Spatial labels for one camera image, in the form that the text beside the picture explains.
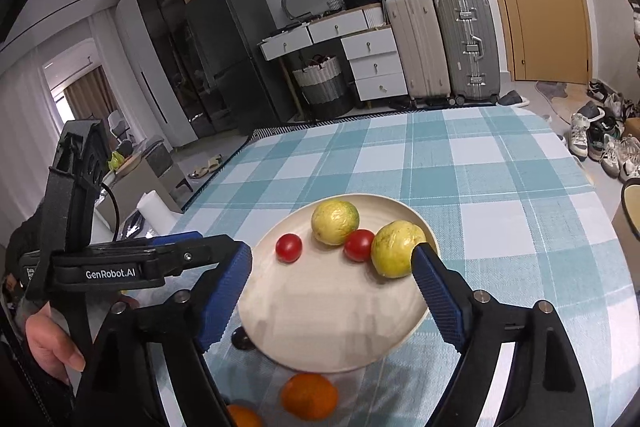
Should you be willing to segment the person's left hand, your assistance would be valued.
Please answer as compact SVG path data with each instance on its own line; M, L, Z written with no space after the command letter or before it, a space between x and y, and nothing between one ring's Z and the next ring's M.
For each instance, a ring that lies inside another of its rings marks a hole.
M53 321L50 303L26 320L25 334L32 356L50 376L69 385L67 369L77 373L84 371L85 358L70 335Z

